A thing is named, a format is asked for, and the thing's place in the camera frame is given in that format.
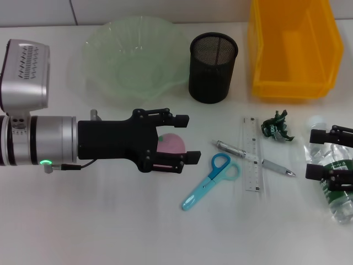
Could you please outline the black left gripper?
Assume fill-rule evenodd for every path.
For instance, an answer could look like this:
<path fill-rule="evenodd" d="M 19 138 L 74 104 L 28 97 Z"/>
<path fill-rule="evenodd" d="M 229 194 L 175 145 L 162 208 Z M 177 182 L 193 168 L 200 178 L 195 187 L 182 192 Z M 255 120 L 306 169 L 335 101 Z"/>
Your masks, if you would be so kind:
<path fill-rule="evenodd" d="M 200 151 L 157 152 L 159 126 L 186 128 L 188 115 L 174 116 L 169 108 L 135 109 L 127 120 L 81 120 L 77 124 L 80 160 L 127 159 L 140 172 L 180 174 L 185 165 L 196 165 Z"/>

